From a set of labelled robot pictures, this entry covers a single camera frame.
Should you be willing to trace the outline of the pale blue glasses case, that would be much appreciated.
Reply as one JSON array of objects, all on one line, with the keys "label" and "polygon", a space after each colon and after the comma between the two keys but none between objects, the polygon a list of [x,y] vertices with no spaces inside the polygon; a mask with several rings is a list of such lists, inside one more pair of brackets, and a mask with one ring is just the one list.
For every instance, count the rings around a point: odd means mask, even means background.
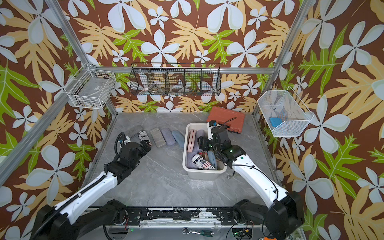
[{"label": "pale blue glasses case", "polygon": [[209,162],[211,163],[211,165],[215,169],[218,169],[218,167],[217,167],[217,160],[216,160],[214,152],[213,151],[208,151],[207,154],[208,154]]}]

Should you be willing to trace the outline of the lilac fabric glasses case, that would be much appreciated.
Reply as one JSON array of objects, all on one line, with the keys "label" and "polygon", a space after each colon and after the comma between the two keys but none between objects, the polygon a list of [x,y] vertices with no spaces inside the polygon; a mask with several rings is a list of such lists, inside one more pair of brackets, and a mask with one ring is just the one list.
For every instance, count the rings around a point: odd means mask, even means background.
[{"label": "lilac fabric glasses case", "polygon": [[196,137],[195,137],[193,152],[199,152],[200,151],[199,138],[205,137],[205,136],[206,136],[206,133],[204,130],[197,130],[196,131]]}]

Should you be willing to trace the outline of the pink glasses case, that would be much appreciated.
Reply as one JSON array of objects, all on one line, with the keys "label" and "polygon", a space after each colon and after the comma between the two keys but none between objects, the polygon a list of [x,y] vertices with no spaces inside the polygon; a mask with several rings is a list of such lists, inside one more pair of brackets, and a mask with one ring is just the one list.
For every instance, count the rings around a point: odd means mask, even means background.
[{"label": "pink glasses case", "polygon": [[193,152],[195,139],[196,139],[196,130],[192,129],[189,131],[189,135],[188,135],[188,148],[187,148],[188,153]]}]

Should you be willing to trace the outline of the flag newspaper glasses case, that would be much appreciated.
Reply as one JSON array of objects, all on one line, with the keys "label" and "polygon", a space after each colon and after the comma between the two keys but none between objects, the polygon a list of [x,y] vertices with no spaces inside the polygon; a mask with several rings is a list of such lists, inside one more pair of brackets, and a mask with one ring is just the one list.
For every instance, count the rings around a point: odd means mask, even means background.
[{"label": "flag newspaper glasses case", "polygon": [[196,154],[192,158],[193,164],[201,170],[216,171],[217,169],[204,157],[199,154]]}]

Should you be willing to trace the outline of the cream plastic storage box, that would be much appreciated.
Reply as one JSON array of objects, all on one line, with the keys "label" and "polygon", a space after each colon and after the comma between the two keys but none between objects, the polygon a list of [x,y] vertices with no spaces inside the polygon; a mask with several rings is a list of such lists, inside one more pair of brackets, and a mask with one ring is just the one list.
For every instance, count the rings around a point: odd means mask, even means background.
[{"label": "cream plastic storage box", "polygon": [[208,128],[206,123],[190,123],[186,127],[186,139],[184,143],[184,152],[183,152],[183,168],[188,173],[188,176],[192,180],[202,180],[202,181],[214,181],[217,179],[221,174],[223,174],[227,167],[224,166],[224,164],[220,161],[218,161],[218,167],[219,169],[216,171],[211,170],[195,170],[195,169],[189,169],[187,167],[187,147],[188,147],[188,137],[189,137],[189,131],[191,130],[203,130],[205,134],[208,133]]}]

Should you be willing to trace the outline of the purple fabric glasses case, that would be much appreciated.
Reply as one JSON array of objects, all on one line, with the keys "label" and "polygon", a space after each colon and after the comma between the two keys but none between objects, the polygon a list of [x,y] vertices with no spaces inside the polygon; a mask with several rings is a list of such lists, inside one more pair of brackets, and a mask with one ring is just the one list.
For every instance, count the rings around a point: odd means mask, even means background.
[{"label": "purple fabric glasses case", "polygon": [[169,128],[161,129],[161,133],[168,146],[173,146],[176,144],[176,140],[173,137],[172,132]]}]

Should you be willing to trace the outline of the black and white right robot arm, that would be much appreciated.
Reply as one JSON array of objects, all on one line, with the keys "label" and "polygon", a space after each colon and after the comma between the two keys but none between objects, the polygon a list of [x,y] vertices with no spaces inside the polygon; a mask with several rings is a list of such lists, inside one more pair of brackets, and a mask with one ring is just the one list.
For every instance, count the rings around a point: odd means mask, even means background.
[{"label": "black and white right robot arm", "polygon": [[213,151],[218,161],[242,176],[264,201],[263,205],[242,200],[233,206],[237,224],[253,222],[267,230],[265,237],[284,240],[304,222],[302,199],[269,178],[251,160],[246,151],[233,145],[227,126],[216,121],[207,123],[208,136],[198,138],[199,148]]}]

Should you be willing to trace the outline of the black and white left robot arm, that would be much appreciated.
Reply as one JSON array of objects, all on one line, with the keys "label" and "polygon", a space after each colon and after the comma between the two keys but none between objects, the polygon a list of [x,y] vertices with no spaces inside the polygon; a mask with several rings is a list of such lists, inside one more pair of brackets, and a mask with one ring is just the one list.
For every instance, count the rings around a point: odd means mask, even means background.
[{"label": "black and white left robot arm", "polygon": [[32,240],[76,240],[94,229],[111,224],[126,206],[116,200],[96,211],[85,211],[97,199],[115,188],[135,170],[140,159],[152,147],[149,140],[139,143],[116,140],[121,144],[115,150],[114,160],[105,164],[104,170],[92,182],[54,207],[41,208],[31,231]]}]

